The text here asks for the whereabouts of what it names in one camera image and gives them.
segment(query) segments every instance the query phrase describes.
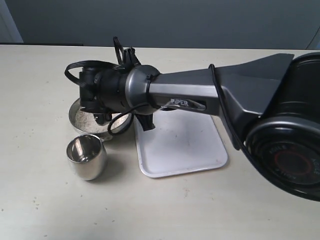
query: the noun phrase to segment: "plastic tray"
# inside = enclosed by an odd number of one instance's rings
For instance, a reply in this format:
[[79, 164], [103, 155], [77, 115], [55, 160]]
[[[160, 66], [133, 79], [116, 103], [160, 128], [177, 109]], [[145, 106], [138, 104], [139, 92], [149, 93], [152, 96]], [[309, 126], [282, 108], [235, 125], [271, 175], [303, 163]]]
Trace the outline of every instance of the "plastic tray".
[[226, 149], [210, 115], [183, 110], [154, 113], [155, 129], [143, 131], [135, 119], [141, 171], [161, 178], [217, 169], [228, 161]]

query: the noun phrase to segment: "white table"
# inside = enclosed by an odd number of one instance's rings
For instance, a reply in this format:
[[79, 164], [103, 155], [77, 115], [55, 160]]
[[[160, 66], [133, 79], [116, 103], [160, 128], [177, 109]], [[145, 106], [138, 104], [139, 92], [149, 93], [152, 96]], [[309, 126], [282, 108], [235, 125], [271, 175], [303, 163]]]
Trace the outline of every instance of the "white table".
[[[239, 64], [306, 51], [137, 48], [162, 73]], [[233, 149], [215, 123], [228, 166], [151, 179], [139, 169], [134, 131], [107, 146], [100, 180], [69, 169], [68, 142], [78, 134], [68, 110], [79, 89], [64, 76], [81, 60], [116, 62], [113, 48], [0, 46], [1, 240], [300, 240], [319, 239], [320, 203], [271, 185]]]

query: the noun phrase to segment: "metal bowl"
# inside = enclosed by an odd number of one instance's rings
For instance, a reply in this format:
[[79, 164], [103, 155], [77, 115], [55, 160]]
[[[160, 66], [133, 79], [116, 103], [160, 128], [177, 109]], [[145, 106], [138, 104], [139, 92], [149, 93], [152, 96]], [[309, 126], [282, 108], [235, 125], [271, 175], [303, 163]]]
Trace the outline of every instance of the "metal bowl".
[[[79, 108], [80, 108], [80, 98], [78, 98], [70, 107], [69, 109], [69, 121], [72, 124], [73, 128], [81, 135], [83, 134], [91, 134], [91, 135], [95, 135], [98, 138], [100, 138], [102, 141], [110, 141], [113, 136], [111, 136], [108, 131], [104, 131], [104, 132], [87, 132], [87, 131], [83, 131], [79, 128], [76, 127], [75, 125], [75, 119], [76, 119], [76, 113], [78, 112]], [[118, 127], [112, 129], [112, 132], [114, 133], [118, 133], [119, 131], [121, 131], [125, 126], [127, 126], [130, 123], [130, 119], [131, 119], [131, 113], [129, 113], [127, 115], [126, 120]]]

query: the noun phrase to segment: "red circle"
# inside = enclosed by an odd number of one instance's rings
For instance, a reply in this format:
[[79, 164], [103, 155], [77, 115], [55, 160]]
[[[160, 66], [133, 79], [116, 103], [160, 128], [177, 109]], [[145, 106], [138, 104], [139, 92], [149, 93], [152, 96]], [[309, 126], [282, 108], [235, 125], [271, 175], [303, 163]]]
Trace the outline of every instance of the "red circle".
[[[302, 173], [296, 173], [296, 172], [288, 171], [287, 169], [283, 169], [283, 168], [281, 167], [281, 165], [279, 164], [279, 155], [281, 155], [281, 154], [292, 154], [292, 155], [296, 155], [296, 156], [300, 157], [300, 158], [307, 164], [307, 169], [306, 169], [306, 171], [305, 171], [305, 172], [302, 172]], [[311, 163], [308, 161], [308, 159], [307, 159], [305, 156], [303, 156], [303, 155], [301, 155], [301, 154], [299, 154], [299, 153], [297, 153], [297, 152], [294, 152], [294, 151], [288, 151], [288, 150], [280, 151], [280, 152], [278, 152], [278, 153], [274, 156], [274, 161], [275, 161], [275, 164], [276, 164], [282, 171], [287, 172], [287, 173], [292, 174], [292, 175], [305, 175], [305, 174], [310, 173], [311, 170], [312, 170]]]

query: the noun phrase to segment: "stainless steel cup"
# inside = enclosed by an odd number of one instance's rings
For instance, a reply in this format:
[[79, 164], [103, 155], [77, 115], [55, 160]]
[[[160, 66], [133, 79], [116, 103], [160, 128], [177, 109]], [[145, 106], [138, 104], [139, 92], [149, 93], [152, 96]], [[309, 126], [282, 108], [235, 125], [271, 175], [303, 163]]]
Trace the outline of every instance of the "stainless steel cup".
[[73, 171], [83, 180], [97, 178], [107, 163], [107, 152], [99, 137], [85, 134], [73, 139], [66, 147]]

